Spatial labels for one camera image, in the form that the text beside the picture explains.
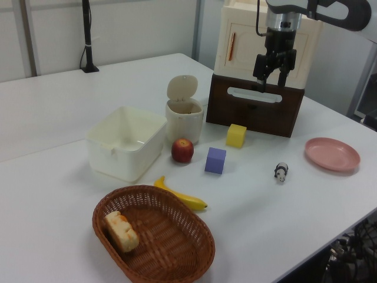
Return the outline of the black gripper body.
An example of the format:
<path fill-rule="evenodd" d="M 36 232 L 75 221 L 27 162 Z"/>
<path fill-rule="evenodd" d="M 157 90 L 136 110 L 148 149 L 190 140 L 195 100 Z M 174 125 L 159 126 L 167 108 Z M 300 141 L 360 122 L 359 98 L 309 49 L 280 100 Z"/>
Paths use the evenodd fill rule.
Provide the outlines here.
<path fill-rule="evenodd" d="M 278 31 L 267 29 L 264 42 L 265 55 L 258 54 L 253 70 L 257 79 L 267 79 L 268 76 L 279 69 L 280 79 L 286 79 L 290 71 L 295 68 L 297 51 L 293 48 L 296 31 Z"/>

